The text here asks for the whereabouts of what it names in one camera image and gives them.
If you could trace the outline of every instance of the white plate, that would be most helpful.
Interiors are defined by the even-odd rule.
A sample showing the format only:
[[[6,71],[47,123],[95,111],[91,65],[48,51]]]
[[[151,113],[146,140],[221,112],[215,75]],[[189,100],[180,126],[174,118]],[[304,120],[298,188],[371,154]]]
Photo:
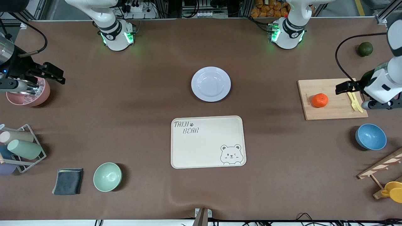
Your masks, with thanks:
[[[178,118],[171,125],[173,168],[242,166],[246,163],[239,116]]]
[[[231,87],[229,75],[217,67],[197,71],[191,80],[193,93],[203,101],[216,102],[225,98]]]

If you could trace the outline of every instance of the yellow cup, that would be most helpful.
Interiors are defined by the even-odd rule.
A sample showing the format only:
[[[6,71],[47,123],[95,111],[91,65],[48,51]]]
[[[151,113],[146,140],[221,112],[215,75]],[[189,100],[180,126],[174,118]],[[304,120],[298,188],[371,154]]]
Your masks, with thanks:
[[[397,181],[387,183],[381,194],[385,197],[391,197],[395,202],[402,203],[402,183]]]

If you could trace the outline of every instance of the white tray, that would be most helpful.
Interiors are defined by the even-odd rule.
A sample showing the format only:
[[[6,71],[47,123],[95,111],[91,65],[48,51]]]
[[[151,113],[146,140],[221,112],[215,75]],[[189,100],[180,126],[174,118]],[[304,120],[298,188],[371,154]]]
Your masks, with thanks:
[[[246,163],[239,116],[178,118],[171,125],[173,168],[242,166]]]

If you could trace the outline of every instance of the bear drawing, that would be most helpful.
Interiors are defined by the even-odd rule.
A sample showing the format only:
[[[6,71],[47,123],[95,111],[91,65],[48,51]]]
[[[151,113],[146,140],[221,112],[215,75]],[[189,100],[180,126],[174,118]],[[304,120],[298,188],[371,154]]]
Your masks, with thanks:
[[[221,161],[224,163],[228,163],[229,165],[234,165],[236,163],[241,163],[243,161],[243,155],[240,152],[242,147],[236,144],[233,147],[228,147],[226,145],[222,145],[221,147]]]

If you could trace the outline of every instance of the table surface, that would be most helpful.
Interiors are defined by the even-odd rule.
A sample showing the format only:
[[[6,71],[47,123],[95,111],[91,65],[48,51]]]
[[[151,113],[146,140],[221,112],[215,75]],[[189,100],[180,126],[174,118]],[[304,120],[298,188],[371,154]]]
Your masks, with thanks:
[[[50,81],[40,107],[0,100],[7,127],[30,124],[48,154],[23,174],[0,178],[0,219],[177,219],[207,207],[226,220],[383,220],[400,217],[402,205],[375,200],[378,186],[356,175],[402,147],[401,110],[370,111],[368,118],[304,120],[297,88],[302,79],[344,78],[334,60],[345,38],[385,31],[373,18],[314,18],[292,50],[269,44],[246,19],[144,21],[135,46],[113,52],[91,22],[32,22],[49,40],[33,56],[64,70],[66,84]],[[371,56],[356,45],[370,41]],[[43,39],[21,30],[17,45],[38,49]],[[339,59],[359,78],[391,58],[385,36],[346,42]],[[217,66],[232,80],[218,103],[191,92],[200,68]],[[170,123],[178,117],[238,115],[243,119],[247,163],[241,167],[174,169]],[[381,151],[364,152],[354,141],[359,125],[374,123],[387,134]],[[103,193],[92,176],[104,162],[123,171],[116,191]],[[84,168],[79,195],[51,193],[57,169]],[[383,184],[402,165],[376,174]]]

